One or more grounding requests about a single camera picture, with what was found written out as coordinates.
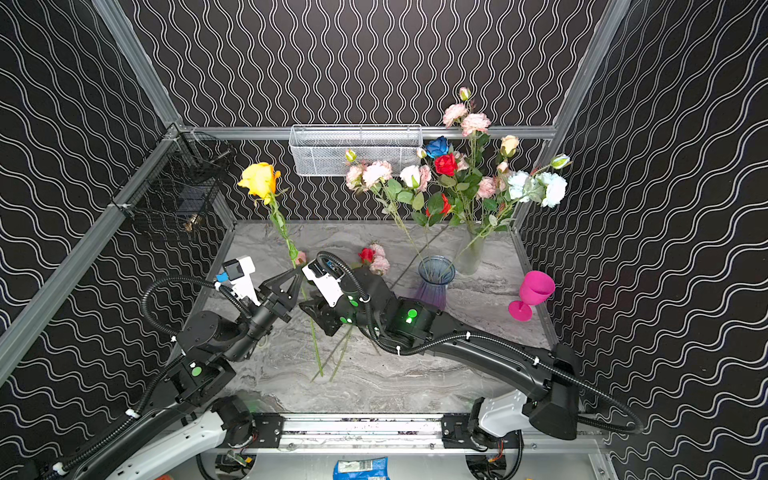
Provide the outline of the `white peony flower stem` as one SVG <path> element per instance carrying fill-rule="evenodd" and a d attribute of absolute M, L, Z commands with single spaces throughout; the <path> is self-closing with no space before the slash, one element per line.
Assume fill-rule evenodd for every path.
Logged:
<path fill-rule="evenodd" d="M 480 235 L 485 238 L 496 232 L 510 231 L 516 223 L 515 217 L 521 207 L 542 207 L 552 209 L 564 199 L 568 182 L 562 171 L 572 164 L 572 159 L 566 154 L 553 157 L 548 164 L 531 172 L 514 171 L 508 177 L 508 189 L 503 194 L 503 204 L 495 214 L 483 214 L 476 199 L 481 178 L 471 180 L 470 203 L 467 207 L 466 227 L 475 223 L 481 226 Z"/>

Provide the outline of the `magenta plastic goblet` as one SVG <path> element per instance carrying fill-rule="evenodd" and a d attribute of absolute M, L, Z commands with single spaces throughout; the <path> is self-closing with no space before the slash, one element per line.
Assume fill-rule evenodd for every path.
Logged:
<path fill-rule="evenodd" d="M 518 321 L 530 321 L 533 308 L 544 303 L 555 292 L 556 284 L 552 277 L 542 271 L 530 271 L 524 277 L 519 289 L 519 300 L 508 306 L 509 314 Z"/>

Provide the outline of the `red pink rose stem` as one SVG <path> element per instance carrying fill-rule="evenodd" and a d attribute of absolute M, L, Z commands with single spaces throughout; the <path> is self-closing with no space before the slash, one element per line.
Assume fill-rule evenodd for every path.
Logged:
<path fill-rule="evenodd" d="M 387 259 L 386 252 L 384 248 L 378 243 L 370 243 L 368 246 L 364 247 L 358 253 L 358 257 L 360 259 L 360 266 L 367 268 L 374 275 L 384 276 L 390 270 L 390 262 Z M 335 361 L 333 371 L 330 375 L 330 380 L 334 380 L 345 357 L 346 349 L 348 347 L 353 330 L 354 328 L 350 327 L 344 333 L 342 339 L 338 341 L 331 352 L 327 355 L 327 357 L 318 364 L 318 370 L 316 371 L 312 380 L 315 380 L 317 376 L 323 377 L 325 367 L 330 362 Z"/>

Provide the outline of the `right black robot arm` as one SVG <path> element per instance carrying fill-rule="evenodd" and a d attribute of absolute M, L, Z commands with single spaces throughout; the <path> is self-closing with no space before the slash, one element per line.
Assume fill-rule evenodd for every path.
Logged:
<path fill-rule="evenodd" d="M 511 392 L 476 402 L 474 433 L 501 438 L 532 427 L 573 440 L 581 425 L 626 435 L 644 429 L 627 405 L 573 373 L 571 352 L 562 345 L 546 350 L 474 328 L 445 310 L 396 295 L 382 278 L 330 252 L 320 252 L 303 273 L 320 292 L 301 305 L 312 319 L 354 325 L 389 354 L 431 353 L 510 385 Z"/>

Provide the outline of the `blue snack packet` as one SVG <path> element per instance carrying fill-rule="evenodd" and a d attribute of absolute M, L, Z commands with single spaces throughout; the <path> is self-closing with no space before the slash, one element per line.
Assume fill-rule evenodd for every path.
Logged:
<path fill-rule="evenodd" d="M 389 480 L 388 458 L 339 460 L 333 471 L 334 480 Z"/>

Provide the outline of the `pink peony flower stem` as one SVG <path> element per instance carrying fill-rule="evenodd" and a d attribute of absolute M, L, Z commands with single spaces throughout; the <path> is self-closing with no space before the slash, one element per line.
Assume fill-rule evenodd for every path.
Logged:
<path fill-rule="evenodd" d="M 442 124 L 446 128 L 457 125 L 461 129 L 462 135 L 470 142 L 470 163 L 476 165 L 482 156 L 481 140 L 488 134 L 491 121 L 484 113 L 473 110 L 472 92 L 468 87 L 459 88 L 458 98 L 458 103 L 444 110 Z"/>

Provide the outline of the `orange yellow rose stem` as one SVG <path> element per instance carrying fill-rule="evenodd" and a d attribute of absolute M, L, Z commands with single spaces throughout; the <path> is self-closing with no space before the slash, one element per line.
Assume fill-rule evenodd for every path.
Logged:
<path fill-rule="evenodd" d="M 280 206 L 277 200 L 277 182 L 280 175 L 280 171 L 277 171 L 272 164 L 266 162 L 254 163 L 243 170 L 241 173 L 241 179 L 237 185 L 248 190 L 248 194 L 255 198 L 254 204 L 256 206 L 263 204 L 266 208 L 268 208 L 269 218 L 272 221 L 273 226 L 278 230 L 281 237 L 285 240 L 289 251 L 291 266 L 292 268 L 295 268 L 297 266 L 294 264 L 294 259 L 296 258 L 299 250 L 296 248 L 293 240 L 290 238 L 290 234 L 286 226 L 285 216 L 280 212 Z M 259 305 L 248 306 L 247 308 L 249 309 L 249 312 L 255 312 L 256 307 Z M 318 366 L 320 363 L 319 350 L 317 347 L 314 327 L 312 328 L 315 355 Z M 255 343 L 249 347 L 242 347 L 244 351 L 242 355 L 240 355 L 241 358 L 238 360 L 248 359 L 254 347 Z"/>

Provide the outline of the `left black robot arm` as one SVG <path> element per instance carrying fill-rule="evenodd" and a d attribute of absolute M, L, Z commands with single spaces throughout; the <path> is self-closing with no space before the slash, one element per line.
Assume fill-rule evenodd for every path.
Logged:
<path fill-rule="evenodd" d="M 232 322 L 201 311 L 183 330 L 173 331 L 155 321 L 149 313 L 149 300 L 155 290 L 174 282 L 220 291 L 240 311 L 240 316 Z M 73 455 L 49 466 L 33 463 L 19 477 L 75 479 L 90 473 L 104 477 L 115 472 L 164 428 L 193 413 L 234 378 L 231 363 L 245 359 L 276 320 L 289 319 L 301 283 L 299 267 L 272 277 L 259 287 L 257 303 L 240 299 L 229 286 L 189 276 L 169 276 L 152 283 L 142 296 L 141 313 L 155 329 L 172 336 L 180 354 L 151 379 L 123 421 Z"/>

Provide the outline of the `blue rose flower stem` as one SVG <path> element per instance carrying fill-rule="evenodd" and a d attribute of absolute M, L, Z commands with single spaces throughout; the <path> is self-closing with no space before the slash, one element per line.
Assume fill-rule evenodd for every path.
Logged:
<path fill-rule="evenodd" d="M 440 136 L 424 146 L 426 154 L 437 159 L 452 152 L 452 146 L 445 136 Z"/>

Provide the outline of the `white rose flower stem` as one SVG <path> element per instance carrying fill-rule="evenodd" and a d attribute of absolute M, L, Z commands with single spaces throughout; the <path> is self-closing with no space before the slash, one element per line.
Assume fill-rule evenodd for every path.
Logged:
<path fill-rule="evenodd" d="M 406 167 L 399 175 L 399 190 L 394 193 L 392 197 L 392 200 L 394 201 L 393 218 L 396 220 L 399 228 L 405 233 L 409 243 L 414 249 L 416 249 L 416 244 L 399 214 L 399 204 L 410 205 L 413 213 L 417 217 L 425 219 L 426 216 L 421 213 L 421 210 L 426 203 L 424 191 L 427 189 L 427 184 L 430 179 L 431 173 L 427 166 L 419 167 L 413 165 Z"/>

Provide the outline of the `frosted clear glass vase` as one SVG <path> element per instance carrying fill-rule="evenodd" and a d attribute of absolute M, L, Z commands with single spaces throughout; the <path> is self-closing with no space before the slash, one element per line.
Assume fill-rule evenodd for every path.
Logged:
<path fill-rule="evenodd" d="M 479 268 L 485 249 L 485 238 L 480 235 L 481 226 L 471 223 L 466 227 L 454 259 L 456 270 L 463 275 L 473 275 Z"/>

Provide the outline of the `purple blue glass vase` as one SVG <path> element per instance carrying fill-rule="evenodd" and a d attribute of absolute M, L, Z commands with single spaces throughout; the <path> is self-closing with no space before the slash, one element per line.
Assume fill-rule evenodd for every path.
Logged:
<path fill-rule="evenodd" d="M 452 261 L 445 256 L 423 258 L 418 266 L 421 283 L 414 298 L 439 310 L 447 307 L 447 289 L 456 275 Z"/>

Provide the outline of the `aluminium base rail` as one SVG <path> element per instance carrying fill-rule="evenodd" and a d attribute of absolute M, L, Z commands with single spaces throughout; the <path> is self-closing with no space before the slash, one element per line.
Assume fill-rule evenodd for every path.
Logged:
<path fill-rule="evenodd" d="M 226 427 L 207 412 L 139 449 L 138 457 L 186 460 L 210 450 L 243 453 L 417 454 L 491 453 L 516 445 L 470 428 L 467 414 L 253 414 Z"/>

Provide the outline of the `cream rose flower stem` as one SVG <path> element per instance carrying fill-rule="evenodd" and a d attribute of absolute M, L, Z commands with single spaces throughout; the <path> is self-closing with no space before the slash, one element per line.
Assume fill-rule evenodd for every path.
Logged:
<path fill-rule="evenodd" d="M 501 140 L 499 154 L 503 158 L 510 158 L 516 153 L 519 144 L 520 140 L 517 136 L 507 135 Z"/>

